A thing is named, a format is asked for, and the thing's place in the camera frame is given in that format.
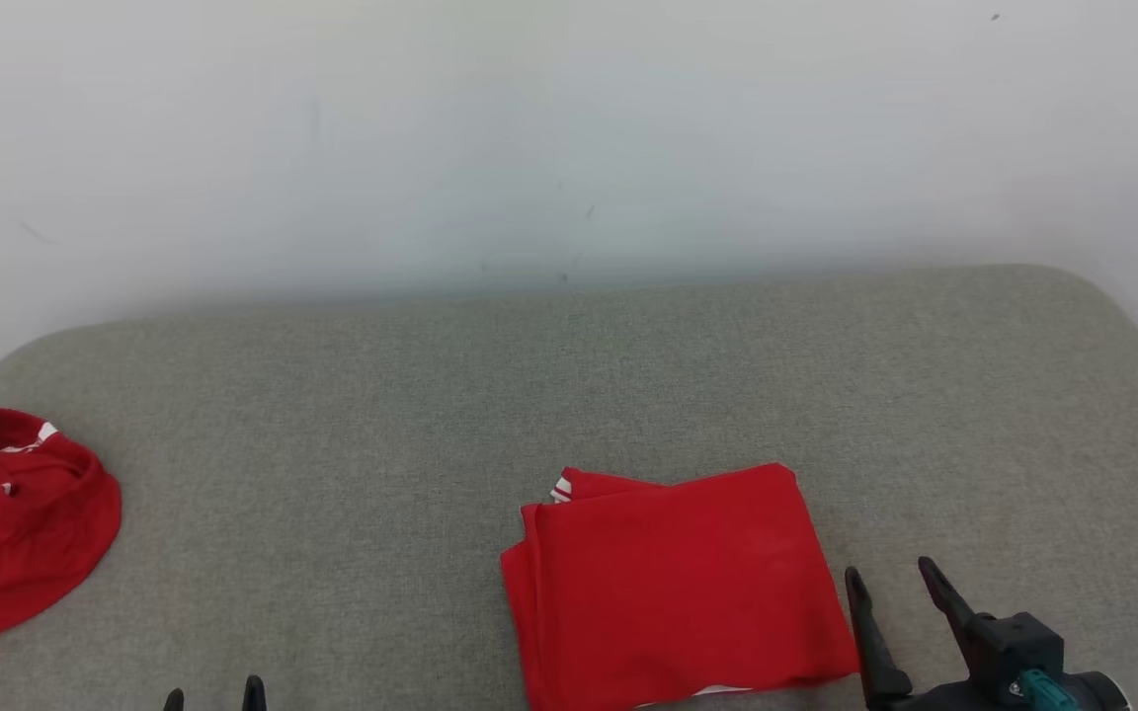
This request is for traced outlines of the grey fabric sofa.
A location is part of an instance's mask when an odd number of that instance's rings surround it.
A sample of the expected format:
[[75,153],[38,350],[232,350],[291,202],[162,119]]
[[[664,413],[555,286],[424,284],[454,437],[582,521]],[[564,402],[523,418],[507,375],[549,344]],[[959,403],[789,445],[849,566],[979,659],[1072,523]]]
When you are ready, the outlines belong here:
[[525,708],[500,553],[564,465],[793,469],[914,683],[960,654],[931,555],[1138,711],[1138,330],[1088,280],[887,276],[146,319],[0,359],[90,446],[122,531],[0,635],[0,711]]

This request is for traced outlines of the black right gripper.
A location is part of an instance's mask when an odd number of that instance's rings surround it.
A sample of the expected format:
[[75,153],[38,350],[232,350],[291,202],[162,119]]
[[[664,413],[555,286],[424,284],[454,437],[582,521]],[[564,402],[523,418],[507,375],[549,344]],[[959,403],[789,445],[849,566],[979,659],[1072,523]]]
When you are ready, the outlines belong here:
[[[930,598],[951,629],[968,673],[979,673],[979,633],[984,618],[972,610],[954,588],[935,559],[922,555],[917,568]],[[844,584],[861,696],[868,711],[1030,711],[1024,698],[1015,697],[1012,705],[1003,705],[986,698],[972,683],[937,685],[920,696],[912,696],[912,677],[904,673],[891,658],[873,615],[871,594],[857,567],[846,567]],[[1081,711],[1133,711],[1123,689],[1105,673],[1059,673],[1052,678],[1078,697]]]

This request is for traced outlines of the red Bulls basketball jersey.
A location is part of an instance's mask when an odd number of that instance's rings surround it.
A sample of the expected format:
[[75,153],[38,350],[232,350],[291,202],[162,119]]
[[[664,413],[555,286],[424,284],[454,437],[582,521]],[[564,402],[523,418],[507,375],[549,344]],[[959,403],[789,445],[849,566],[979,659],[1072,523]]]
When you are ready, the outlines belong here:
[[531,711],[836,683],[853,633],[795,474],[661,485],[566,468],[500,557]]

